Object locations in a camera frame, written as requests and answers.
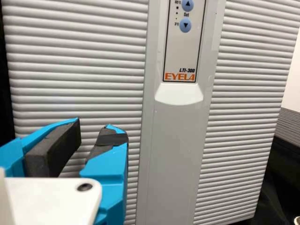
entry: metal screw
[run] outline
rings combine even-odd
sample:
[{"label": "metal screw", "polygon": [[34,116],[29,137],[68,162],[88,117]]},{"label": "metal screw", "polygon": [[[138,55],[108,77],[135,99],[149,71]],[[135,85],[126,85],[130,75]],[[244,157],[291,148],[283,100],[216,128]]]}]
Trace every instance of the metal screw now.
[{"label": "metal screw", "polygon": [[83,183],[78,186],[77,191],[88,191],[93,187],[93,185],[89,183]]}]

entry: blue clamp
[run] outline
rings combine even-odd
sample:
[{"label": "blue clamp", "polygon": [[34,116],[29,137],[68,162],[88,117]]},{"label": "blue clamp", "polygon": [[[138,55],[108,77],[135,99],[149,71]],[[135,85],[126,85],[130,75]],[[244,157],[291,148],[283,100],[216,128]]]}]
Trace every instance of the blue clamp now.
[{"label": "blue clamp", "polygon": [[[95,156],[93,151],[98,151],[99,154]],[[91,154],[93,157],[79,174],[80,177],[95,179],[102,185],[102,200],[94,225],[122,225],[125,220],[127,198],[127,134],[117,127],[107,125],[99,132],[95,149],[92,149]]]},{"label": "blue clamp", "polygon": [[[7,177],[25,177],[25,154],[55,128],[74,123],[73,118],[47,125],[24,138],[16,138],[0,147],[0,166]],[[122,225],[126,214],[128,177],[128,136],[125,131],[107,125],[99,132],[86,166],[80,176],[102,185],[102,200],[94,225]]]}]

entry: black foam pad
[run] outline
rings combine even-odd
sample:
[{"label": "black foam pad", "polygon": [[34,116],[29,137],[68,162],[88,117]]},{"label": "black foam pad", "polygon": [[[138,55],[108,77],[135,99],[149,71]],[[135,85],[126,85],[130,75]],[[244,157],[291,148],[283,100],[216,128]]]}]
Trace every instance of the black foam pad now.
[{"label": "black foam pad", "polygon": [[115,130],[104,127],[99,131],[96,143],[91,149],[89,156],[86,158],[86,162],[91,158],[109,151],[113,146],[118,146],[123,143],[128,144],[128,142],[127,134],[117,134]]},{"label": "black foam pad", "polygon": [[28,177],[58,177],[81,144],[80,122],[59,126],[25,155]]}]

